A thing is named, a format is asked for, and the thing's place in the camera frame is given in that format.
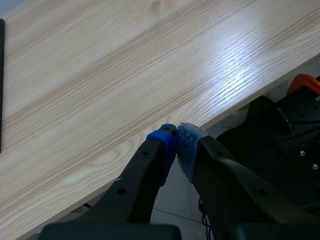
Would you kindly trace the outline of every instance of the wooden table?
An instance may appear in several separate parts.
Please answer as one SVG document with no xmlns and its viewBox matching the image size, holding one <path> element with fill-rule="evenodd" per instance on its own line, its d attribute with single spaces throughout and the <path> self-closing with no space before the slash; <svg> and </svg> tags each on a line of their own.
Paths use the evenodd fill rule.
<svg viewBox="0 0 320 240">
<path fill-rule="evenodd" d="M 319 16 L 319 0 L 26 0 L 2 16 L 0 239 L 106 190 L 161 124 L 216 123 L 312 62 Z"/>
</svg>

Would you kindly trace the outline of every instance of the metal screw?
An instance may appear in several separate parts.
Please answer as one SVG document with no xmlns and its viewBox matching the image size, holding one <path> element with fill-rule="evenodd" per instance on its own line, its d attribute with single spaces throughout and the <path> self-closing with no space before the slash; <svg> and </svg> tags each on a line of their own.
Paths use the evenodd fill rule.
<svg viewBox="0 0 320 240">
<path fill-rule="evenodd" d="M 314 170 L 318 170 L 318 169 L 319 169 L 319 165 L 318 165 L 318 164 L 313 164 L 313 165 L 312 165 L 312 168 L 313 168 Z"/>
</svg>

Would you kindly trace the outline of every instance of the floor tile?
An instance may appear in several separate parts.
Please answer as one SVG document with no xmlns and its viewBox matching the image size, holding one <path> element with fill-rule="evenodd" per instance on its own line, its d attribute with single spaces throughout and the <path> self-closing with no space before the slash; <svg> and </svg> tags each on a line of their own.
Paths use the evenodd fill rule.
<svg viewBox="0 0 320 240">
<path fill-rule="evenodd" d="M 0 16 L 11 10 L 24 0 L 0 0 Z"/>
<path fill-rule="evenodd" d="M 214 126 L 224 127 L 224 128 L 235 128 L 242 124 L 246 120 L 246 115 L 249 109 L 249 105 L 240 108 L 238 111 L 233 112 L 225 119 L 217 122 Z"/>
<path fill-rule="evenodd" d="M 154 209 L 151 215 L 151 224 L 171 224 L 180 229 L 183 240 L 205 240 L 206 227 L 200 222 L 192 221 L 180 216 L 172 215 Z"/>
</svg>

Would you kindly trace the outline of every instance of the black object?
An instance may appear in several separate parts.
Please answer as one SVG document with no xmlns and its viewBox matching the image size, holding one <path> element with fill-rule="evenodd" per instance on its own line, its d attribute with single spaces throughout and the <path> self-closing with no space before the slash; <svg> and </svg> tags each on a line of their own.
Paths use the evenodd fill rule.
<svg viewBox="0 0 320 240">
<path fill-rule="evenodd" d="M 240 126 L 223 133 L 217 140 L 236 160 L 279 190 L 292 203 L 306 210 L 320 210 L 320 101 L 307 87 L 258 112 Z M 291 132 L 275 128 L 279 119 L 270 112 L 281 109 Z"/>
<path fill-rule="evenodd" d="M 0 153 L 2 149 L 2 111 L 4 98 L 5 21 L 0 19 Z"/>
</svg>

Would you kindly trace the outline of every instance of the screw hole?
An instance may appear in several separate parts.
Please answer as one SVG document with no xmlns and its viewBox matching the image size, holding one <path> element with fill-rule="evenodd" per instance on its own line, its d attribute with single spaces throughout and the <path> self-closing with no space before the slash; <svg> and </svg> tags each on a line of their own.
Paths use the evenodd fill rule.
<svg viewBox="0 0 320 240">
<path fill-rule="evenodd" d="M 265 189 L 263 189 L 263 188 L 259 189 L 259 193 L 260 193 L 262 196 L 267 196 L 267 195 L 268 195 L 267 190 L 265 190 Z"/>
<path fill-rule="evenodd" d="M 117 193 L 118 193 L 119 195 L 125 195 L 126 192 L 127 192 L 127 191 L 126 191 L 124 188 L 120 188 Z"/>
</svg>

